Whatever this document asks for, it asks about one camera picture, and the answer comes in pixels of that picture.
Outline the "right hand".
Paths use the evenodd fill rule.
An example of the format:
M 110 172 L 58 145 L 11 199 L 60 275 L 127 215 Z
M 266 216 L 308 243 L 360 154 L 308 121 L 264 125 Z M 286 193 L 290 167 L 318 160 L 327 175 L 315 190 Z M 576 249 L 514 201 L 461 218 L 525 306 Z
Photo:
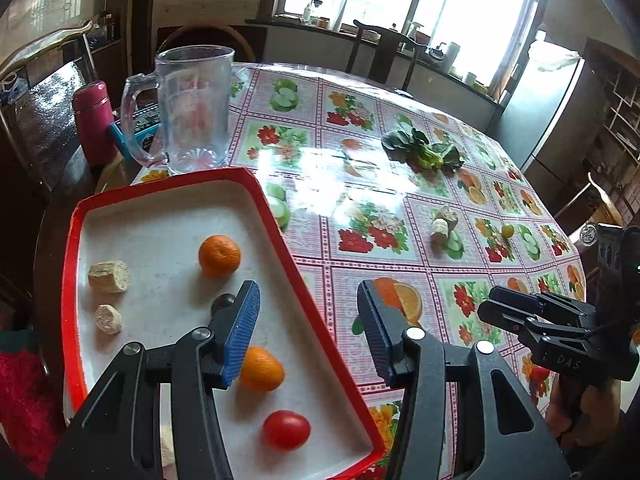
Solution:
M 620 381 L 608 379 L 602 386 L 588 386 L 582 392 L 579 416 L 572 417 L 566 408 L 575 401 L 565 401 L 564 393 L 574 393 L 582 384 L 577 379 L 556 375 L 553 381 L 546 422 L 560 448 L 591 446 L 608 440 L 620 422 Z

